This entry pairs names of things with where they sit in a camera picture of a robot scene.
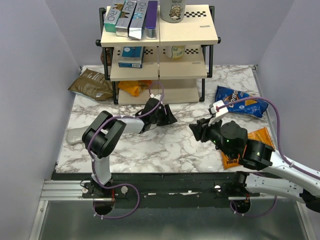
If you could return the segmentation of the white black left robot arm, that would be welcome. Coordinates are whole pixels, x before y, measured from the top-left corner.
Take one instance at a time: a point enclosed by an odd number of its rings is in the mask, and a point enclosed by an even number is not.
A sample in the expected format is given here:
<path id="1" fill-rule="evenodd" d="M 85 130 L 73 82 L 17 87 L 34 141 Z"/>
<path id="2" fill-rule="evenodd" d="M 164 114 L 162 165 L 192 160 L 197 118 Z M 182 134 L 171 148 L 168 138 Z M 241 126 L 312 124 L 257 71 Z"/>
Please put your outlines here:
<path id="1" fill-rule="evenodd" d="M 101 198 L 107 197 L 113 188 L 110 171 L 110 155 L 123 134 L 142 134 L 153 125 L 168 126 L 178 120 L 168 104 L 149 98 L 144 108 L 134 115 L 115 116 L 102 111 L 82 135 L 82 142 L 91 157 L 91 184 Z"/>

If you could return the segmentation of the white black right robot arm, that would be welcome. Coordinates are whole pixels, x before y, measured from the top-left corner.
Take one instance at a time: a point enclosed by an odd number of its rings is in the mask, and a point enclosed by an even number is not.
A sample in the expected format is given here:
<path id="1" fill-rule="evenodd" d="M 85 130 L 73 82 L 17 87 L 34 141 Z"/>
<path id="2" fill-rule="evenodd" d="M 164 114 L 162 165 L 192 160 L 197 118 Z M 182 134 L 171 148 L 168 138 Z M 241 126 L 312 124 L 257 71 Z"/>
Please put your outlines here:
<path id="1" fill-rule="evenodd" d="M 251 172 L 238 171 L 230 183 L 230 191 L 241 196 L 244 193 L 266 193 L 291 198 L 314 212 L 320 211 L 320 173 L 299 162 L 283 159 L 280 152 L 261 141 L 248 138 L 248 131 L 233 120 L 213 124 L 202 118 L 189 125 L 195 139 L 202 143 L 211 141 L 217 150 L 236 159 Z M 275 175 L 275 178 L 258 176 L 253 171 Z"/>

